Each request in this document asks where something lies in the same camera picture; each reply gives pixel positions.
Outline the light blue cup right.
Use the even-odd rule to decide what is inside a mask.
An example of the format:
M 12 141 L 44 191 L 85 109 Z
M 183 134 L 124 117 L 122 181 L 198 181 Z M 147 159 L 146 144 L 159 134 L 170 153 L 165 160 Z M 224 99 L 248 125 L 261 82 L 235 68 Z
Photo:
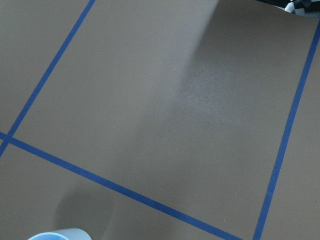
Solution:
M 38 233 L 29 240 L 92 240 L 92 238 L 82 229 L 67 228 Z

